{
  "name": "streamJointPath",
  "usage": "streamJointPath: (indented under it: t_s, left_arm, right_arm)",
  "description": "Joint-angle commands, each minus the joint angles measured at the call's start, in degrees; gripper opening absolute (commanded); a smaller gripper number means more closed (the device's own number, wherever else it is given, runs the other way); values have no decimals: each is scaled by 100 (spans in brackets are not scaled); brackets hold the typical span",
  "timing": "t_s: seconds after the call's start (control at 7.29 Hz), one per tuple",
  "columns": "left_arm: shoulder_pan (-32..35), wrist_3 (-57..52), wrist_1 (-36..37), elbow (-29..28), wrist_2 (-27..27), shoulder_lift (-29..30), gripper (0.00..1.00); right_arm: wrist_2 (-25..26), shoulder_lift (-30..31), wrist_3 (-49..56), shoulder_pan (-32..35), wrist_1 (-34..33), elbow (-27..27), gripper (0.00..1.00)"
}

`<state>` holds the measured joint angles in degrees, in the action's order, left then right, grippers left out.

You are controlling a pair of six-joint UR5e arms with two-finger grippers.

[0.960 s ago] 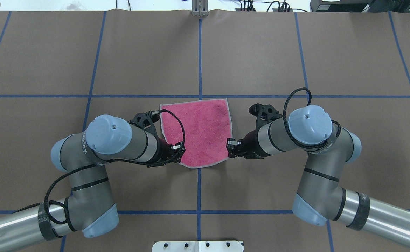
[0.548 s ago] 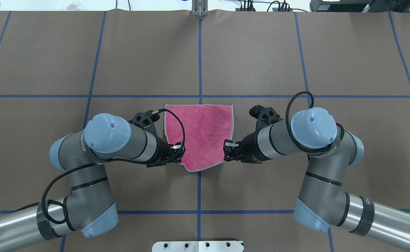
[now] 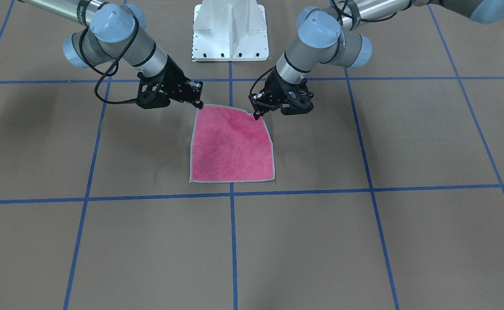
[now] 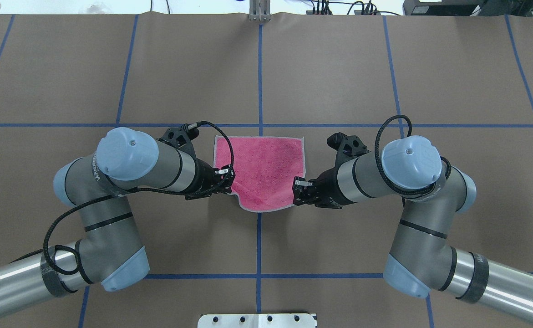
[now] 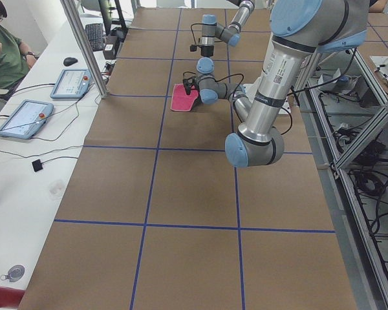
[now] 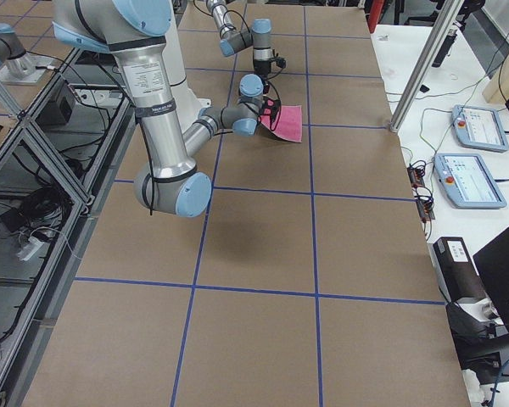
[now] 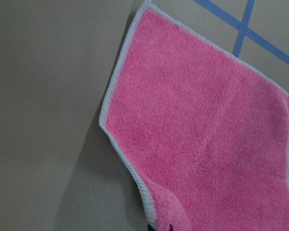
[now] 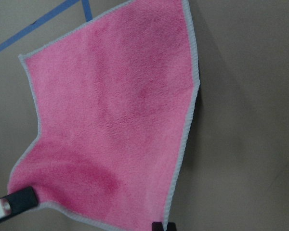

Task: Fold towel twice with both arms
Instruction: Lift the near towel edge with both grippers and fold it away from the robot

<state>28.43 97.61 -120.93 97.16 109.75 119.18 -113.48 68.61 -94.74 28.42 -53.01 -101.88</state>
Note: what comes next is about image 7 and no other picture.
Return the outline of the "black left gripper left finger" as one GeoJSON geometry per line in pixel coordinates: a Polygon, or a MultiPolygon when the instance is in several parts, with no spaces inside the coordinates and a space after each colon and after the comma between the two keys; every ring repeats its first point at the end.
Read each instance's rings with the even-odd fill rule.
{"type": "Polygon", "coordinates": [[[156,229],[153,226],[151,226],[150,224],[148,224],[147,230],[148,231],[156,231],[156,229]]]}

